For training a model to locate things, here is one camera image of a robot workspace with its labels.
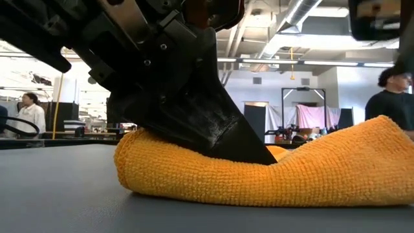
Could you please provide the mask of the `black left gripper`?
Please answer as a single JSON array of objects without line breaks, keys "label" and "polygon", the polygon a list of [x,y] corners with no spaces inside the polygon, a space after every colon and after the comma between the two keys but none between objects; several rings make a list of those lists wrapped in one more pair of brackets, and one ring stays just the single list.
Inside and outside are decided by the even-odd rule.
[{"label": "black left gripper", "polygon": [[185,0],[0,0],[0,38],[67,72],[61,49],[114,73],[191,73]]}]

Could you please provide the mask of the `black table frame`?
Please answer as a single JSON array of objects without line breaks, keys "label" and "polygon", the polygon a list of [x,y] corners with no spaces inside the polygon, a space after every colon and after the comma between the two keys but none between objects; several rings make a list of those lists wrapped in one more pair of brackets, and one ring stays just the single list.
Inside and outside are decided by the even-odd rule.
[{"label": "black table frame", "polygon": [[81,146],[88,144],[103,144],[116,146],[120,140],[96,140],[96,139],[0,139],[0,150],[14,150],[27,148],[30,144],[43,144],[45,147]]}]

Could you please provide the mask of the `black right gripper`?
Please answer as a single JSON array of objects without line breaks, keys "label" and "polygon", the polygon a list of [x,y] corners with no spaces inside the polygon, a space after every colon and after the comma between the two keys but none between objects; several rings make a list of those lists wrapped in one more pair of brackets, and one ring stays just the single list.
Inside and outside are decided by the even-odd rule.
[{"label": "black right gripper", "polygon": [[353,38],[387,41],[399,37],[391,69],[414,75],[414,0],[348,0],[348,7]]}]

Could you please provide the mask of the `smooth silver ceiling duct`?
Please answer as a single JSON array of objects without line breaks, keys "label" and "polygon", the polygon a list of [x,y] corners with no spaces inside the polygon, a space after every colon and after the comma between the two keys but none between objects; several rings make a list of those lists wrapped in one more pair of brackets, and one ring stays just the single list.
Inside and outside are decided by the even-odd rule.
[{"label": "smooth silver ceiling duct", "polygon": [[303,22],[323,0],[291,0],[285,11],[276,15],[276,22],[269,28],[269,40],[256,56],[259,59],[271,59],[282,47],[280,34],[300,34]]}]

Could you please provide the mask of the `black metal rig frame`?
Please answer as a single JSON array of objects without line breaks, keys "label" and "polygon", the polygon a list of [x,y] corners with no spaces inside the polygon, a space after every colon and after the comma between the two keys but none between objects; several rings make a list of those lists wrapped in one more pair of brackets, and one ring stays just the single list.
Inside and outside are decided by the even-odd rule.
[{"label": "black metal rig frame", "polygon": [[314,91],[323,100],[324,129],[327,129],[327,100],[326,90],[310,87],[282,87],[281,88],[281,127],[285,127],[285,99],[293,91]]}]

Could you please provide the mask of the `orange microfibre towel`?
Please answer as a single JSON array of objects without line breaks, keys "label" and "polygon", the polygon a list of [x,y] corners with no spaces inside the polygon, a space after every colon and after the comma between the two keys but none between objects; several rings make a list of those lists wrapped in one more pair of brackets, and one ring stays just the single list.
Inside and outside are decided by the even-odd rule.
[{"label": "orange microfibre towel", "polygon": [[114,154],[120,184],[139,194],[236,206],[414,204],[414,140],[386,116],[288,151],[275,164],[213,159],[144,129]]}]

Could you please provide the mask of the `pink cloth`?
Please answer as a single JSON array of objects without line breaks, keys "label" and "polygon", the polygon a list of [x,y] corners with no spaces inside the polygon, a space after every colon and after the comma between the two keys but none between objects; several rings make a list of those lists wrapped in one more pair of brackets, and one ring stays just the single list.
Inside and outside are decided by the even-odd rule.
[{"label": "pink cloth", "polygon": [[307,107],[297,105],[298,126],[300,128],[327,128],[330,129],[339,123],[341,109],[327,107],[325,117],[324,107]]}]

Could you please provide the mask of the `black cabinet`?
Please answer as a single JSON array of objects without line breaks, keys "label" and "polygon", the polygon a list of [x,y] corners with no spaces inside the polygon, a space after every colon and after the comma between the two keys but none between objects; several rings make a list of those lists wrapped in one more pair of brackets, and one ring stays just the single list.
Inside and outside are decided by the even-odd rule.
[{"label": "black cabinet", "polygon": [[79,119],[79,105],[73,103],[60,102],[58,106],[58,114],[56,123],[54,123],[56,102],[50,102],[47,112],[45,113],[46,130],[52,131],[56,126],[56,131],[64,130],[65,120],[77,120]]}]

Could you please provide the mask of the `black panel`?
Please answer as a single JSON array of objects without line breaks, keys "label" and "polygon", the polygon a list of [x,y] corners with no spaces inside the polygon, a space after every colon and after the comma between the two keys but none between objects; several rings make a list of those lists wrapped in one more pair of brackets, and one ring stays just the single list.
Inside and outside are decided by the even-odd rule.
[{"label": "black panel", "polygon": [[354,125],[353,110],[342,108],[340,110],[340,117],[338,121],[338,129],[349,128]]},{"label": "black panel", "polygon": [[266,108],[254,105],[244,106],[244,116],[262,143],[265,142]]}]

